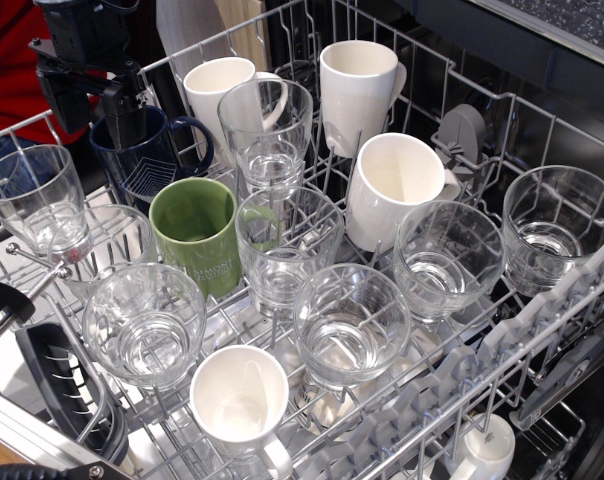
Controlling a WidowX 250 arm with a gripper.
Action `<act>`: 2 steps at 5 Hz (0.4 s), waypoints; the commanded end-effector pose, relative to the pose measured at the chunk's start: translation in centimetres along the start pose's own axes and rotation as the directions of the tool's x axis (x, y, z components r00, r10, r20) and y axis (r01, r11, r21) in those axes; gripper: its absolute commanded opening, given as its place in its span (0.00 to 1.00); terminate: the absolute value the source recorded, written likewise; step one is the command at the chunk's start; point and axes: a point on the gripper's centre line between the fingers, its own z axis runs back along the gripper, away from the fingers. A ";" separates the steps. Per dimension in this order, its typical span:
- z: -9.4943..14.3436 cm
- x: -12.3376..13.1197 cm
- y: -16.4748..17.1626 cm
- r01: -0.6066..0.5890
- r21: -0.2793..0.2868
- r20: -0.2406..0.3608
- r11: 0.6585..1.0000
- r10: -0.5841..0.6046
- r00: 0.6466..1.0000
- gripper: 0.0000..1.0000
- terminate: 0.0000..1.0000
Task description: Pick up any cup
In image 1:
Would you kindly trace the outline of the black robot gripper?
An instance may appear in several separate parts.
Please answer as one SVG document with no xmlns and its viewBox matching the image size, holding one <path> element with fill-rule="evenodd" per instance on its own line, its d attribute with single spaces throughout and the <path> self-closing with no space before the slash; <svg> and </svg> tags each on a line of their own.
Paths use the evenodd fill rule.
<svg viewBox="0 0 604 480">
<path fill-rule="evenodd" d="M 126 48 L 130 35 L 126 16 L 137 1 L 37 1 L 48 28 L 47 38 L 29 47 L 38 57 L 37 78 L 58 123 L 77 133 L 91 120 L 84 81 L 68 72 L 116 74 L 102 93 L 107 128 L 116 150 L 126 150 L 146 136 L 145 84 L 140 65 Z"/>
</svg>

